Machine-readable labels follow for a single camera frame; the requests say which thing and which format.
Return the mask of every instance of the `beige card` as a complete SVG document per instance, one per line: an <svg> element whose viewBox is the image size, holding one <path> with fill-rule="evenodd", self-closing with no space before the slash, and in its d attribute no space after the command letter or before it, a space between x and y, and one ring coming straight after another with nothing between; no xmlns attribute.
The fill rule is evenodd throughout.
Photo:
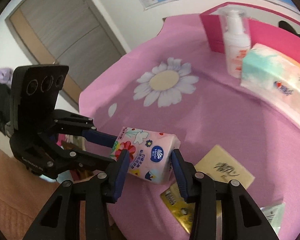
<svg viewBox="0 0 300 240"><path fill-rule="evenodd" d="M254 176L219 145L213 147L194 167L213 180L228 183L236 179L245 189L254 181Z"/></svg>

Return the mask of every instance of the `gray wooden door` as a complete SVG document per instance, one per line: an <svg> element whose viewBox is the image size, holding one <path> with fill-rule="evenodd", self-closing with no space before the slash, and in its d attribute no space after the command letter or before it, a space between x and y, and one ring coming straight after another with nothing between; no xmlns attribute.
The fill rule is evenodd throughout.
<svg viewBox="0 0 300 240"><path fill-rule="evenodd" d="M84 0L25 0L20 9L81 89L122 56Z"/></svg>

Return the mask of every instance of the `large tissue package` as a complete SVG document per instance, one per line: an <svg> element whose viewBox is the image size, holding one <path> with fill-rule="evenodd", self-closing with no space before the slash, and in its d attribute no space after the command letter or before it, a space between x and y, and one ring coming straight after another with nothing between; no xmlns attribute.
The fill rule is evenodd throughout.
<svg viewBox="0 0 300 240"><path fill-rule="evenodd" d="M123 127L110 157L117 160L122 150L130 155L128 172L155 184L168 182L172 166L171 152L180 147L174 134Z"/></svg>
<svg viewBox="0 0 300 240"><path fill-rule="evenodd" d="M300 127L300 64L262 44L243 59L241 86L283 111Z"/></svg>

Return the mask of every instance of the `red flower illustration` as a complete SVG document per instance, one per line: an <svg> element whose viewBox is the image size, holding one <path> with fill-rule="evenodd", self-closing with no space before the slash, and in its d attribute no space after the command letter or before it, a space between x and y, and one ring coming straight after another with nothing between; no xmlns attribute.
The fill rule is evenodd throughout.
<svg viewBox="0 0 300 240"><path fill-rule="evenodd" d="M136 148L134 145L131 145L131 141L120 143L119 149L114 153L115 157L118 159L122 150L128 150L130 162L133 161L133 154L136 152Z"/></svg>

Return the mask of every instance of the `white packet with barcode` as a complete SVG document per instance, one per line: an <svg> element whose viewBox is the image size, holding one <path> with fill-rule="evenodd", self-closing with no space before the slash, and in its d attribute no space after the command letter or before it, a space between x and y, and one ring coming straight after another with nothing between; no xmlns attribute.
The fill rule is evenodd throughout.
<svg viewBox="0 0 300 240"><path fill-rule="evenodd" d="M271 206L260 208L277 235L281 228L284 207L285 203L279 202Z"/></svg>

